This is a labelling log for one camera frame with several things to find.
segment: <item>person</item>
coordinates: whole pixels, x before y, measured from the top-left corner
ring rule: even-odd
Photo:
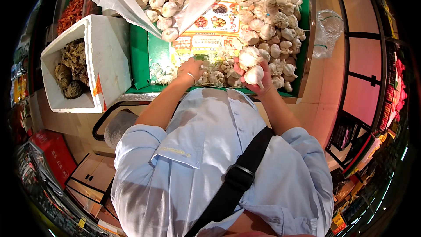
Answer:
[[[202,64],[194,57],[184,62],[117,144],[111,198],[128,236],[187,234],[226,171],[266,127],[250,98],[234,89],[197,88],[176,108],[202,76]],[[260,66],[263,89],[241,81],[258,95],[275,135],[234,213],[196,236],[323,237],[334,206],[323,150],[278,94],[268,63]],[[245,73],[238,58],[234,69]]]

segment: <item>styrofoam box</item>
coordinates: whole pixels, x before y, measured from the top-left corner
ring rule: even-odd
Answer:
[[[60,63],[60,50],[69,42],[81,38],[85,40],[90,93],[76,99],[66,99],[54,70]],[[131,86],[129,59],[127,21],[102,15],[89,15],[79,20],[41,53],[44,87],[51,110],[66,113],[104,112]]]

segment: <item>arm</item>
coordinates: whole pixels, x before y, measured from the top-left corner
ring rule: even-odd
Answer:
[[[192,86],[203,74],[200,66],[203,61],[194,57],[184,62],[178,69],[175,78],[139,115],[135,124],[158,126],[166,129],[176,106],[186,90]]]
[[[244,74],[244,70],[240,69],[237,65],[238,58],[235,58],[236,64],[234,65],[235,71],[240,75]],[[276,135],[282,135],[285,131],[301,127],[300,122],[288,108],[282,97],[276,91],[272,84],[272,77],[270,75],[269,65],[266,61],[260,63],[263,68],[264,76],[262,83],[264,88],[261,89],[257,84],[251,85],[245,82],[244,77],[241,77],[241,82],[251,91],[257,93],[258,99],[262,102],[263,107],[269,118],[269,122]]]

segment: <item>dried chili pepper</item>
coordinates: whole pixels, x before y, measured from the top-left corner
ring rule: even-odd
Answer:
[[[63,33],[82,18],[84,0],[70,0],[57,25],[57,34]]]

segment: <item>cabinet door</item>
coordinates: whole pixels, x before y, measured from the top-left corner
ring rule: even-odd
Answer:
[[[86,183],[103,159],[104,156],[89,154],[89,156],[87,156],[87,158],[85,158],[77,167],[75,172],[73,172],[71,177]]]
[[[105,192],[114,175],[114,158],[105,156],[93,172],[92,176],[88,178],[86,184]]]

